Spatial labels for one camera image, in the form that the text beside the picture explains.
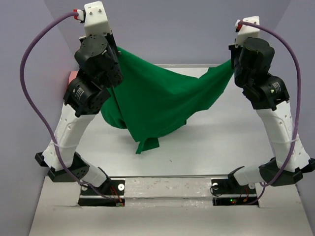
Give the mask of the green t-shirt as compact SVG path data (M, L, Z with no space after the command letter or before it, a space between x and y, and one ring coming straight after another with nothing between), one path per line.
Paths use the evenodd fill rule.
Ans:
M137 154L159 147L159 138L182 126L222 95L234 70L231 61L209 67L200 77L164 69L120 48L123 82L110 90L101 115L112 127L127 129Z

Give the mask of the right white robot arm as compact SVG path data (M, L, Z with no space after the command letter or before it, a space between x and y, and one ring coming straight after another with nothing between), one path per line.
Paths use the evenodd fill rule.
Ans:
M260 38L247 38L241 46L230 45L236 86L243 90L261 118L274 157L260 166L239 167L228 175L227 189L237 193L245 185L260 182L272 186L296 184L304 173L315 170L315 160L306 153L294 123L284 81L269 73L275 50Z

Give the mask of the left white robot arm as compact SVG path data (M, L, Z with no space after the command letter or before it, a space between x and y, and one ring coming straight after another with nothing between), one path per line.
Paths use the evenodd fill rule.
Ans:
M74 55L79 71L64 94L55 139L35 158L49 168L48 176L53 182L80 180L96 193L104 194L111 179L100 167L84 160L76 149L87 126L110 98L110 90L123 81L123 75L112 34L90 34L80 42Z

